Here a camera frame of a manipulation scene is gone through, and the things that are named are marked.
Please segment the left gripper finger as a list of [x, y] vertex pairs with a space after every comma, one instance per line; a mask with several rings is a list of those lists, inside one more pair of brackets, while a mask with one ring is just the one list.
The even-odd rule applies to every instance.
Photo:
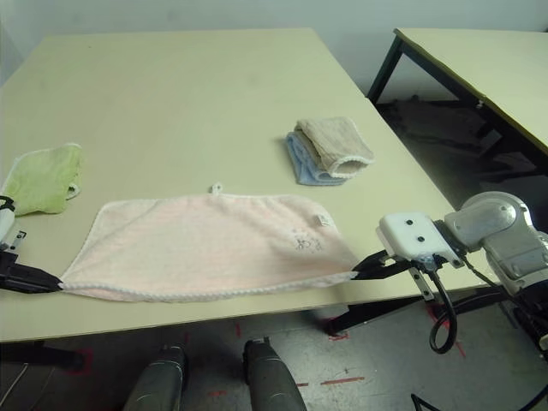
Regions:
[[44, 279], [15, 279], [15, 291], [23, 294], [43, 294], [60, 290], [60, 281]]
[[58, 286], [62, 282], [58, 277], [28, 265], [17, 265], [16, 271], [21, 281], [35, 286]]

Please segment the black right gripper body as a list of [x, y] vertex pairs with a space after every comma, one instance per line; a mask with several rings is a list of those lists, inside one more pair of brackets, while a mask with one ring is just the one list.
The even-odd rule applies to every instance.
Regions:
[[384, 266], [393, 274], [407, 272], [413, 279], [415, 285], [419, 289], [424, 299], [432, 299], [433, 292], [428, 285], [425, 274], [419, 270], [417, 264], [413, 261], [408, 261], [399, 256], [388, 256], [384, 261]]

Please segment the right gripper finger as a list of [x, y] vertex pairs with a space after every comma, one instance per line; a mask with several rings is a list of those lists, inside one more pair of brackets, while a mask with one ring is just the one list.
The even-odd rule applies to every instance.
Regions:
[[385, 279], [410, 268], [411, 263], [408, 261], [399, 261], [391, 265], [366, 265], [356, 270], [354, 279]]
[[387, 252], [377, 252], [367, 256], [358, 265], [353, 268], [355, 272], [374, 271], [385, 266], [385, 261], [389, 258]]

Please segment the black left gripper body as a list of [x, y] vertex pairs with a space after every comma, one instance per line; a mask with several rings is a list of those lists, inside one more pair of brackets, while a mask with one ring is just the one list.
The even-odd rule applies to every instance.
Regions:
[[26, 238], [27, 233], [17, 229], [1, 241], [1, 288], [15, 292], [25, 292], [26, 268], [17, 263], [18, 255], [15, 249]]

